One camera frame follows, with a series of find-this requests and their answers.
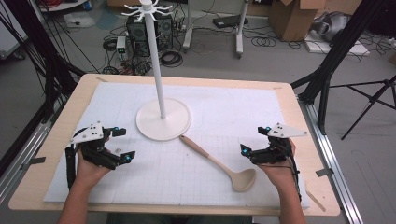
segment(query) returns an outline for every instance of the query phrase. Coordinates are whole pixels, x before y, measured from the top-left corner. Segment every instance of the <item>round base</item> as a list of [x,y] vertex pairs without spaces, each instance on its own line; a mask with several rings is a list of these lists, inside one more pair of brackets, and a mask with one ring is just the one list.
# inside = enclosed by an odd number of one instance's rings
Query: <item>round base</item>
[[136,116],[139,131],[147,138],[167,141],[179,137],[191,124],[189,109],[175,99],[164,99],[166,118],[161,118],[158,100],[143,105]]

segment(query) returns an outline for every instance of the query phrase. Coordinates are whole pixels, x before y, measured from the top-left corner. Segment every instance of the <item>tripod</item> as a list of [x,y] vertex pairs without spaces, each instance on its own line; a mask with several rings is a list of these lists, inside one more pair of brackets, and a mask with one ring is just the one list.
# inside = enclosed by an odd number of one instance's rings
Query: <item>tripod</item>
[[[375,104],[375,103],[380,103],[381,105],[385,105],[389,108],[392,108],[396,110],[396,90],[395,90],[395,80],[396,76],[394,76],[391,80],[382,80],[382,81],[374,81],[374,82],[362,82],[362,83],[354,83],[354,84],[346,84],[346,85],[338,85],[338,86],[330,86],[330,88],[337,88],[337,87],[348,87],[352,89],[353,91],[356,91],[357,93],[367,97],[369,99],[369,105],[364,109],[364,111],[361,113],[361,115],[358,117],[358,119],[353,123],[353,125],[349,128],[349,130],[344,134],[344,136],[341,138],[341,140],[344,140],[347,135],[352,131],[352,129],[358,124],[358,122],[363,118],[363,116],[370,110],[370,108]],[[380,84],[383,83],[384,86],[379,89],[378,92],[376,92],[373,96],[366,94],[362,91],[357,90],[354,88],[354,86],[361,86],[361,85],[371,85],[371,84]],[[383,101],[379,100],[379,97],[389,88],[392,88],[392,93],[393,93],[393,103],[394,105],[387,104]]]

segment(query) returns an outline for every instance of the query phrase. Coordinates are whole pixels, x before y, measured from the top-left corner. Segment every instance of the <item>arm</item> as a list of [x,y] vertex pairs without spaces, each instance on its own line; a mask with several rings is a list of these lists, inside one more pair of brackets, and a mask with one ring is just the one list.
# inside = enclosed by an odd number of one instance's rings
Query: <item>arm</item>
[[78,151],[76,180],[66,198],[58,224],[82,224],[86,222],[90,192],[109,171],[106,167],[98,167],[83,160],[81,151]]
[[[295,145],[291,140],[290,143],[294,154]],[[259,167],[268,175],[279,194],[280,223],[305,224],[303,209],[289,163],[282,161],[276,164],[261,164]]]

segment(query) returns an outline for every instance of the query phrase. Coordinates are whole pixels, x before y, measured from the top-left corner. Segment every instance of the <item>computer tower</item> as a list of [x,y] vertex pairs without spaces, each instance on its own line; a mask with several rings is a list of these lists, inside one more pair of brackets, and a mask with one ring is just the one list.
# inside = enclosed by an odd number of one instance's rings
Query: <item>computer tower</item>
[[157,20],[156,25],[156,35],[158,50],[171,49],[173,47],[173,23],[171,15],[162,15],[160,13],[154,14]]
[[134,55],[148,57],[150,55],[149,40],[145,19],[138,21],[137,17],[128,17],[126,28],[134,49]]

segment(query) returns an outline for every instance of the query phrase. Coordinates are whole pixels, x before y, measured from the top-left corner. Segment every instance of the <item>wooden table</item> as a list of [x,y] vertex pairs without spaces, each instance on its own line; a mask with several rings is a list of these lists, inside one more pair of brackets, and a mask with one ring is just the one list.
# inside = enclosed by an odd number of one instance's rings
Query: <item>wooden table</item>
[[[46,141],[36,157],[46,157],[44,163],[33,164],[27,171],[14,195],[9,207],[15,210],[61,210],[62,203],[45,203],[44,196],[53,178],[56,166],[68,145],[70,136],[90,102],[96,86],[101,82],[120,82],[154,84],[153,77],[129,77],[111,75],[85,75],[78,83],[60,117],[53,125]],[[163,77],[163,85],[190,85],[222,88],[244,88],[274,90],[280,104],[285,123],[289,126],[308,130],[303,113],[298,105],[291,86],[287,83],[257,82],[240,80],[217,80]],[[326,176],[318,177],[316,171],[323,169],[312,136],[296,137],[296,158],[304,176],[310,207],[304,210],[307,216],[337,216],[340,208]],[[168,214],[235,214],[235,215],[277,215],[278,210],[260,207],[221,207],[221,206],[178,206],[153,204],[103,204],[90,203],[90,211],[136,212]]]

